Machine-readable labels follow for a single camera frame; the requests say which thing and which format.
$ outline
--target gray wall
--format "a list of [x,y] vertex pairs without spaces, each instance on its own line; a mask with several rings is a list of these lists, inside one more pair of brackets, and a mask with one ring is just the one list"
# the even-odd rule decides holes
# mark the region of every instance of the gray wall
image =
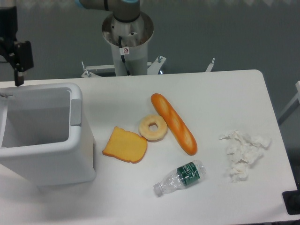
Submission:
[[[25,4],[30,3],[35,4],[28,9]],[[300,80],[300,1],[144,0],[142,11],[155,25],[149,60],[165,56],[166,73],[203,72],[215,57],[215,71],[260,70],[276,114],[295,95]],[[78,8],[71,0],[52,1],[51,7],[18,1],[17,36],[31,41],[35,63],[26,79],[80,77],[82,60],[86,65],[112,64],[101,35],[108,14]],[[0,73],[1,81],[13,79],[9,65],[0,64]],[[300,164],[300,109],[281,132],[289,155]]]

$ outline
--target bread slice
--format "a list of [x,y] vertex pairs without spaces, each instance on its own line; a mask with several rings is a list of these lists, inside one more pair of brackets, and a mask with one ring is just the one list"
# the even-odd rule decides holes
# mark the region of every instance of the bread slice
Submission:
[[115,127],[102,153],[128,163],[138,163],[144,157],[146,149],[147,140],[144,137]]

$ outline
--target warning sticker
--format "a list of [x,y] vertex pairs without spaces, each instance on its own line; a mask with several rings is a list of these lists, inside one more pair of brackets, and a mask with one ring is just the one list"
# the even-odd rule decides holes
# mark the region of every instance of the warning sticker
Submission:
[[121,55],[128,55],[129,54],[129,47],[120,48]]

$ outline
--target white table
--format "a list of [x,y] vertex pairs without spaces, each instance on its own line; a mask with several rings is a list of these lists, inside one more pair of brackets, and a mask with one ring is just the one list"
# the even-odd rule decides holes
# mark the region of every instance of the white table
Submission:
[[[282,192],[296,190],[263,75],[257,70],[26,81],[26,85],[73,82],[83,92],[84,110],[97,142],[93,182],[37,188],[0,167],[0,224],[228,225],[296,220]],[[1,82],[0,87],[13,86]],[[142,117],[156,113],[150,96],[163,94],[198,142],[187,155],[172,133],[151,142],[138,164],[102,155],[114,126],[138,132]],[[220,134],[239,129],[272,138],[249,171],[231,183]],[[153,185],[172,169],[200,159],[206,179],[186,190],[156,197]]]

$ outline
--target plastic water bottle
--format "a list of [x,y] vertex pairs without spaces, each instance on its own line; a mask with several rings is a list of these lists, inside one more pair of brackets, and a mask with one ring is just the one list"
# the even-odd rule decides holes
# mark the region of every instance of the plastic water bottle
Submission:
[[172,170],[163,180],[155,184],[154,191],[158,196],[168,194],[179,189],[185,189],[196,180],[203,180],[206,170],[200,160],[194,160],[188,164]]

